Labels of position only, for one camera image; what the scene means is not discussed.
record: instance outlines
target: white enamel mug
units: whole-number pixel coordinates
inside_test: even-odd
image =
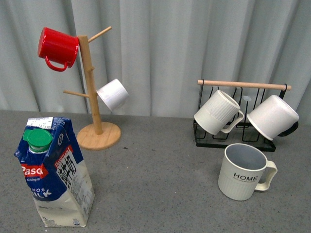
[[[279,96],[272,95],[247,114],[247,118],[260,134],[272,141],[285,130],[290,129],[286,135],[295,131],[297,127],[292,126],[299,115]]]
[[[97,90],[97,94],[111,111],[123,104],[129,97],[129,94],[118,79],[112,80]]]
[[[238,112],[240,116],[225,129],[224,126]],[[238,103],[221,90],[217,90],[194,115],[196,122],[212,135],[219,131],[229,133],[243,118],[244,113]]]
[[[259,183],[266,168],[269,168],[266,181]],[[268,190],[276,173],[275,163],[268,161],[259,149],[242,143],[231,144],[225,149],[218,186],[233,200],[247,200],[255,190]]]

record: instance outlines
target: wooden pole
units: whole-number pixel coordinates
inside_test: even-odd
[[[210,81],[210,80],[198,80],[198,85],[209,85],[209,86],[233,86],[233,87],[250,87],[250,88],[264,88],[264,89],[275,89],[282,91],[289,91],[292,86],[279,85],[279,84],[268,84],[268,83],[243,83],[243,82],[227,82],[227,81]]]
[[[99,113],[97,92],[93,75],[94,66],[92,65],[88,39],[86,35],[78,36],[78,38],[80,44],[80,53],[82,57],[84,75],[86,78],[87,94],[91,105],[93,123],[95,127],[95,134],[100,135],[103,133],[102,121]]]

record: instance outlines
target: wooden bar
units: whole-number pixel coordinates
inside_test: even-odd
[[[209,86],[232,86],[232,87],[250,87],[250,88],[264,88],[264,89],[275,89],[282,91],[289,91],[292,86],[280,85],[280,84],[268,84],[268,83],[243,83],[243,82],[227,82],[227,81],[210,81],[210,80],[198,80],[198,85],[209,85]]]

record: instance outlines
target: price sticker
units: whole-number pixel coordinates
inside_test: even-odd
[[[27,126],[40,127],[45,130],[52,129],[53,117],[29,118]]]

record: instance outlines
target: red mug handle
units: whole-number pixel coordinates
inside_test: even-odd
[[[45,56],[45,62],[49,68],[51,68],[52,70],[58,71],[58,72],[63,72],[65,69],[67,69],[67,62],[65,62],[63,68],[53,66],[47,56]]]

